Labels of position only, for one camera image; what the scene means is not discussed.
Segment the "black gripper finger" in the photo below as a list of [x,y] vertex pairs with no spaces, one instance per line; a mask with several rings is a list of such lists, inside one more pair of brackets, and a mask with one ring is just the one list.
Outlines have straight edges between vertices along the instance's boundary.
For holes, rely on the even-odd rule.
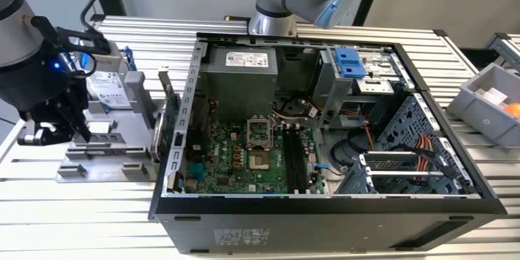
[[84,110],[88,108],[88,97],[83,90],[67,89],[63,96],[64,117],[72,130],[80,135],[84,142],[91,141],[92,133],[88,129]]
[[21,146],[49,146],[61,144],[72,140],[75,129],[68,124],[51,124],[51,127],[43,123],[25,122],[16,142]]

